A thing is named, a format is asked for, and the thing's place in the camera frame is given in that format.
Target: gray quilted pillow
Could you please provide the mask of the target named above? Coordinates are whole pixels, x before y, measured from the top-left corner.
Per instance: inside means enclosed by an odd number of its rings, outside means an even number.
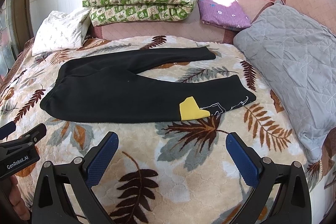
[[[281,100],[310,162],[336,127],[336,37],[281,1],[265,9],[234,45]]]

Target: sweatpants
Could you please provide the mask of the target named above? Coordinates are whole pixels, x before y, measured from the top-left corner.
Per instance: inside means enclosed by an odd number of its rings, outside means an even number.
[[[115,52],[63,64],[40,107],[73,122],[171,122],[193,120],[256,100],[237,75],[200,83],[175,83],[138,75],[174,62],[211,60],[206,47]]]

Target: bed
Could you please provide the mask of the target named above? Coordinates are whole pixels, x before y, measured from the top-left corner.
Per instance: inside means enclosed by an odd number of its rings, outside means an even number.
[[[124,213],[128,219],[138,219],[139,223],[229,223],[250,193],[225,149],[225,138],[230,132],[237,132],[260,156],[268,156],[276,163],[301,162],[310,189],[322,178],[322,160],[318,165],[308,163],[279,99],[233,45],[165,35],[118,41],[88,39],[78,50],[32,57],[32,42],[17,61],[21,64],[16,73],[3,88],[0,116],[0,125],[9,121],[16,123],[17,130],[9,140],[19,138],[40,122],[47,127],[47,136],[37,144],[41,160],[17,174],[22,197],[28,206],[32,205],[43,162],[51,160],[54,164],[62,164],[83,156],[108,131],[118,134],[120,146],[93,191],[116,223],[124,223]],[[256,94],[255,102],[221,116],[143,124],[61,121],[39,107],[41,99],[52,89],[60,66],[68,60],[142,48],[203,46],[216,55],[215,60],[165,64],[142,75],[183,83],[238,75],[243,85]],[[137,170],[146,186],[133,193],[134,188],[123,185]],[[75,212],[83,216],[71,189],[68,191]],[[130,213],[123,200],[137,194],[141,206],[138,202],[132,206],[140,211]],[[275,194],[276,189],[259,221],[267,216]]]

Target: brown leaf print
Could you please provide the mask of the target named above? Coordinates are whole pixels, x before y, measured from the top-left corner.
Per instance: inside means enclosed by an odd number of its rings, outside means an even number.
[[[39,64],[41,64],[43,61],[46,62],[46,59],[49,57],[49,55],[51,55],[53,52],[44,52],[40,55],[38,55],[37,57],[35,57],[35,60],[33,62],[33,64],[30,66],[31,68],[34,68],[36,66],[38,66]]]
[[[64,137],[65,133],[67,132],[67,130],[68,130],[68,128],[69,128],[69,125],[70,125],[70,122],[69,122],[69,121],[66,121],[66,123],[65,123],[65,125],[64,125],[64,127],[62,128],[61,133],[60,133],[61,138]]]
[[[248,120],[248,131],[251,130],[253,125],[253,138],[256,138],[259,130],[260,144],[263,146],[265,140],[266,145],[269,150],[271,150],[271,140],[273,148],[276,151],[277,149],[282,152],[283,149],[288,147],[290,140],[288,137],[292,133],[292,129],[285,130],[281,128],[278,124],[274,124],[275,121],[271,120],[270,116],[265,116],[267,111],[264,110],[263,106],[260,104],[253,104],[249,108],[246,108],[244,114],[244,123]]]
[[[240,64],[244,68],[244,76],[247,82],[247,86],[252,89],[253,91],[256,91],[255,89],[255,69],[247,63],[246,61],[241,61]]]
[[[334,140],[331,141],[330,136],[333,135],[335,129],[330,130],[328,136],[325,138],[324,143],[322,145],[322,157],[321,157],[321,165],[322,168],[322,177],[327,175],[329,171],[334,167],[335,161],[332,160],[334,155]]]
[[[168,69],[168,68],[170,68],[172,66],[175,66],[175,65],[186,66],[189,63],[190,62],[174,62],[174,63],[163,64],[161,66],[158,66],[158,67],[155,67],[155,68],[152,68],[152,69]]]
[[[39,100],[41,100],[42,95],[44,95],[44,89],[36,90],[33,96],[30,98],[28,103],[26,103],[23,108],[21,108],[16,115],[14,122],[17,123],[26,113],[29,111],[29,109],[34,107],[35,103],[37,103]]]
[[[83,149],[85,143],[85,129],[79,125],[75,125],[73,138],[79,144],[80,148]]]
[[[50,65],[56,65],[56,64],[60,64],[66,60],[69,60],[70,57],[68,55],[68,53],[70,52],[70,50],[61,50],[56,52],[52,59],[50,60]]]
[[[186,122],[157,123],[157,134],[168,142],[161,148],[158,161],[184,159],[184,168],[189,172],[202,165],[217,144],[221,115]]]
[[[239,212],[242,204],[238,203],[238,205],[232,210],[232,212],[224,219],[222,224],[228,224],[235,217],[235,215]]]
[[[85,41],[85,43],[83,44],[83,47],[78,49],[78,51],[88,50],[88,49],[95,48],[101,45],[105,45],[110,42],[111,40],[89,38],[88,40]]]
[[[20,79],[21,76],[22,76],[26,71],[27,71],[26,69],[23,70],[17,77],[14,78],[14,80],[12,81],[12,83],[15,82],[16,80]]]
[[[260,221],[263,220],[266,217],[267,213],[268,213],[267,207],[264,206],[264,208],[261,210],[258,220]]]
[[[150,48],[154,48],[156,46],[162,45],[167,42],[166,36],[165,35],[159,35],[156,37],[153,37],[152,42],[141,47],[140,50],[147,50]]]
[[[178,142],[183,142],[180,151],[191,141],[196,140],[195,145],[200,142],[201,146],[199,148],[199,152],[202,151],[204,144],[207,140],[208,142],[208,150],[210,150],[211,144],[214,141],[215,137],[217,136],[217,132],[224,132],[228,134],[226,131],[219,130],[219,122],[221,121],[221,116],[211,116],[203,119],[196,120],[196,123],[193,122],[181,122],[178,124],[173,122],[172,125],[168,125],[165,130],[167,134],[170,132],[188,132],[182,138],[179,139]]]
[[[29,165],[25,169],[22,169],[21,171],[17,172],[15,175],[20,178],[25,178],[31,174],[31,172],[34,170],[36,166],[36,163],[34,162],[32,165]]]
[[[14,80],[13,80],[13,81],[12,81],[6,88],[4,88],[4,90],[3,90],[2,93],[1,93],[1,96],[6,92],[6,90],[9,89],[10,85],[11,85],[12,83],[14,83],[16,80],[20,79],[21,76],[22,76],[26,71],[27,71],[27,70],[25,69],[25,70],[22,71],[17,77],[15,77]]]
[[[4,97],[0,100],[0,106],[2,106],[3,102],[6,100],[9,100],[10,98],[12,98],[14,95],[14,88],[11,87],[6,94],[4,95]]]
[[[281,111],[284,111],[284,108],[283,108],[279,98],[276,96],[276,94],[274,93],[273,90],[271,90],[270,94],[271,94],[271,98],[274,101],[274,107],[275,107],[275,110],[277,111],[277,113],[279,113]]]
[[[310,175],[310,178],[312,180],[314,180],[314,179],[318,180],[319,173],[320,173],[320,161],[318,161],[314,164],[308,165],[307,173]]]
[[[115,224],[136,224],[138,223],[136,219],[142,223],[148,223],[143,208],[149,212],[152,211],[147,199],[155,199],[151,189],[157,188],[158,184],[149,178],[156,177],[158,173],[152,169],[140,169],[134,158],[124,151],[122,153],[134,162],[137,171],[120,178],[119,181],[125,184],[117,188],[117,190],[123,190],[118,198],[123,200],[117,204],[115,211],[110,213],[110,217]]]

